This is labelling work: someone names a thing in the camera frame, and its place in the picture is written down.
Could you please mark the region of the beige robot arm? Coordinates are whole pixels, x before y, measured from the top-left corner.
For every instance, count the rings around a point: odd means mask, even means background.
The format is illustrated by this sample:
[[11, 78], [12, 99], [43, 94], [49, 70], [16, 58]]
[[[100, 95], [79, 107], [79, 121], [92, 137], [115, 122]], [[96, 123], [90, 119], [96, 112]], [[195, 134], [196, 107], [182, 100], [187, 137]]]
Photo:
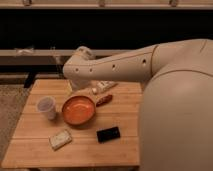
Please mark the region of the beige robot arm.
[[145, 85], [140, 171], [213, 171], [213, 40], [160, 43], [96, 59], [79, 47], [63, 74]]

